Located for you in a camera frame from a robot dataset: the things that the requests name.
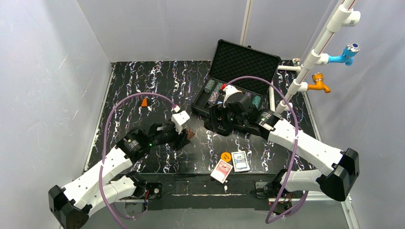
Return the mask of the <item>blue playing card deck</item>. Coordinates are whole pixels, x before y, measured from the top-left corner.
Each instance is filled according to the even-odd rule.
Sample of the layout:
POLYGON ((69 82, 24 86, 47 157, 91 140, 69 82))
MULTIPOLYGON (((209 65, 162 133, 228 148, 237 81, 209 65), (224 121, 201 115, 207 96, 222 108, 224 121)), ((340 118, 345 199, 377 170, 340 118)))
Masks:
POLYGON ((235 172, 248 172, 250 170, 245 151, 232 152, 231 157, 235 172))

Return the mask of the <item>green chip stack in case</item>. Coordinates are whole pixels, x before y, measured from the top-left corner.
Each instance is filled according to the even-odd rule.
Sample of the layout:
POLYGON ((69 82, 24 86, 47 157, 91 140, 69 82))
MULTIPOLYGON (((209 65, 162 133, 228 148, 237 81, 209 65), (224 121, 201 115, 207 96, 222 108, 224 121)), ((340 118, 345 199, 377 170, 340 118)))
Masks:
POLYGON ((254 105, 254 107, 256 107, 256 109, 260 109, 260 105, 261 105, 261 96, 255 95, 252 98, 252 104, 254 105))

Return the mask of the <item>brown poker chip stack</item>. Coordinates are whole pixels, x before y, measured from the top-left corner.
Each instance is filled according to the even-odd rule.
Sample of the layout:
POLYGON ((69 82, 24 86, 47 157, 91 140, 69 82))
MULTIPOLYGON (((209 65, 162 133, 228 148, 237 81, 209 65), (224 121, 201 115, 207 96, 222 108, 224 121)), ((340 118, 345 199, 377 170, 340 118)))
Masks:
POLYGON ((187 139, 191 140, 195 136, 195 132, 193 132, 191 129, 187 130, 187 139))

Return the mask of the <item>orange plastic tap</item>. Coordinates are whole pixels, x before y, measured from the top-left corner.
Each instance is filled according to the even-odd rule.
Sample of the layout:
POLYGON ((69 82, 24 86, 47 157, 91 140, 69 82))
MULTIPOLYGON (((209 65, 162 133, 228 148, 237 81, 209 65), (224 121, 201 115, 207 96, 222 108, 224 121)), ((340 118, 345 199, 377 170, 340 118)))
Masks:
POLYGON ((324 91, 328 94, 331 92, 330 88, 324 83, 324 76, 322 73, 315 73, 312 75, 314 84, 308 84, 308 90, 324 91))

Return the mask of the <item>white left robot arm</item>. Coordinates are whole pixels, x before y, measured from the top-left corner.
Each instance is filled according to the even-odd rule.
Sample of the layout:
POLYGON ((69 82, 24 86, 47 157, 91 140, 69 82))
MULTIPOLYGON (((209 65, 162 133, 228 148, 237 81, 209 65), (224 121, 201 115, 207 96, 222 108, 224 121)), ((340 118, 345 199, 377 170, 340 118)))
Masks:
POLYGON ((147 181, 132 171, 112 182, 122 171, 145 157, 154 146, 169 144, 180 150, 191 142, 194 132, 177 132, 174 122, 152 124, 148 132, 133 128, 99 161, 79 178, 48 191, 49 208, 64 229, 79 229, 91 215, 126 197, 142 198, 147 192, 147 181))

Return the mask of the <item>grey chip stack in case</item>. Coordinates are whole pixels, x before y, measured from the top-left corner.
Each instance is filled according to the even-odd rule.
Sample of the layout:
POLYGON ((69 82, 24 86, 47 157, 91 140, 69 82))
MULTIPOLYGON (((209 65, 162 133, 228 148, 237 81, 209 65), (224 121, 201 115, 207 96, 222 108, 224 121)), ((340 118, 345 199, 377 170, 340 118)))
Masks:
POLYGON ((208 105, 212 106, 215 105, 220 93, 219 91, 221 90, 222 85, 221 84, 217 84, 216 87, 214 88, 213 92, 211 93, 207 103, 208 105))

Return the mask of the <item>black poker set case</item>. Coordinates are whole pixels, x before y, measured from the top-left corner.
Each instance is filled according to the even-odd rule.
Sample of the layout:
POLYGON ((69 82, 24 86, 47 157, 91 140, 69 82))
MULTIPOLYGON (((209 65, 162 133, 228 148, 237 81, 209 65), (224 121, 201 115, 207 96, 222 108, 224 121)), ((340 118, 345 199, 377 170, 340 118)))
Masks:
MULTIPOLYGON (((268 96, 268 83, 273 80, 281 58, 265 52, 254 50, 225 40, 219 40, 216 46, 211 68, 208 72, 208 80, 203 84, 196 98, 191 104, 191 109, 196 114, 202 115, 204 127, 209 130, 209 107, 207 101, 217 84, 232 85, 247 95, 250 100, 255 95, 261 96, 259 115, 255 124, 259 127, 260 134, 264 139, 268 138, 269 132, 279 120, 274 117, 268 108, 264 108, 263 102, 268 96), (204 87, 210 80, 216 82, 211 93, 205 93, 204 87)), ((222 91, 215 103, 223 103, 222 91)))

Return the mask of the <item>blue plastic tap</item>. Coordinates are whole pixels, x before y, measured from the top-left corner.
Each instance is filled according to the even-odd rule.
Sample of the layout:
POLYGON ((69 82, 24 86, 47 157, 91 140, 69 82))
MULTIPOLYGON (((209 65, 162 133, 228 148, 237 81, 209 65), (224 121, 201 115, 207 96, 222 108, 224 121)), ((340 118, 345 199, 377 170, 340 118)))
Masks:
POLYGON ((358 43, 348 43, 340 56, 328 56, 328 63, 344 63, 346 66, 353 64, 353 57, 361 50, 358 43))

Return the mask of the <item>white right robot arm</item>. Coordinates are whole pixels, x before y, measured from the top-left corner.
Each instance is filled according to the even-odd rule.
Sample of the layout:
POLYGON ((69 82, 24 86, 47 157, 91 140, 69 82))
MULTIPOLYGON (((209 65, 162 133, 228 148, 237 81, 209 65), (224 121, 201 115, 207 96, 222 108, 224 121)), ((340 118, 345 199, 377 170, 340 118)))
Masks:
POLYGON ((209 107, 206 129, 228 136, 239 130, 283 146, 304 158, 315 170, 282 169, 269 189, 283 193, 318 191, 336 201, 344 201, 360 174, 359 154, 326 145, 298 130, 289 121, 269 109, 258 110, 242 92, 229 96, 225 103, 209 107))

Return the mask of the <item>orange dealer button lower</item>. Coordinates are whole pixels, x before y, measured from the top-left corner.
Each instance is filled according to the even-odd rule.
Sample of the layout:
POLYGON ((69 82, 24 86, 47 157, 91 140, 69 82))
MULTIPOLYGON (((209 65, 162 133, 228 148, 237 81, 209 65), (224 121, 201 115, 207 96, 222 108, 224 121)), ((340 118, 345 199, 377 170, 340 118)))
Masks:
POLYGON ((223 152, 221 153, 221 159, 226 163, 229 163, 232 160, 232 156, 229 152, 223 152))

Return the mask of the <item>dark green chip stack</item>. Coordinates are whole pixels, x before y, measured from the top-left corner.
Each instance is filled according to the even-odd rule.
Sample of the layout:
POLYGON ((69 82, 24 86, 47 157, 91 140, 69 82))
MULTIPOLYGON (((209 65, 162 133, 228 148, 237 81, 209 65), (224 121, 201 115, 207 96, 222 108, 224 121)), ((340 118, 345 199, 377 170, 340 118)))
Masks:
POLYGON ((207 83, 206 83, 206 85, 205 85, 205 87, 204 87, 204 92, 205 93, 211 93, 211 91, 212 91, 212 89, 213 89, 213 87, 215 86, 215 84, 216 84, 216 82, 214 81, 214 80, 212 80, 212 79, 210 79, 207 83))

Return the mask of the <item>white pvc pipe frame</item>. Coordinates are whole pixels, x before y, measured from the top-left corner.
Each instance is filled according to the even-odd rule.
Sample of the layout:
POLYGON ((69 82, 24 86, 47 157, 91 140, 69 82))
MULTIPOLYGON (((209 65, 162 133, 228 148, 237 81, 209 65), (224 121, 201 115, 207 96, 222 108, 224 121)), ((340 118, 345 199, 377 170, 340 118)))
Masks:
POLYGON ((320 33, 314 48, 308 53, 300 67, 297 77, 293 80, 285 95, 286 101, 280 102, 276 106, 275 112, 282 113, 288 109, 290 99, 297 92, 308 91, 308 83, 304 82, 310 71, 316 65, 327 65, 328 54, 324 53, 327 45, 330 43, 334 35, 342 27, 354 27, 358 24, 361 18, 361 13, 354 10, 356 0, 343 0, 340 5, 331 14, 329 21, 324 26, 325 31, 320 33))

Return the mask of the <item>red playing card deck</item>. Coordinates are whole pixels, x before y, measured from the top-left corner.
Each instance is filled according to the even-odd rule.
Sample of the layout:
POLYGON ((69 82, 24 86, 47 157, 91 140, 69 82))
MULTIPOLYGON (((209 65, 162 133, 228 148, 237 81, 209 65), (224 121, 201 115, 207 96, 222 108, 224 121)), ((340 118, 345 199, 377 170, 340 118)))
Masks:
POLYGON ((231 173, 232 169, 233 166, 231 164, 220 159, 215 168, 212 170, 210 176, 223 184, 231 173))

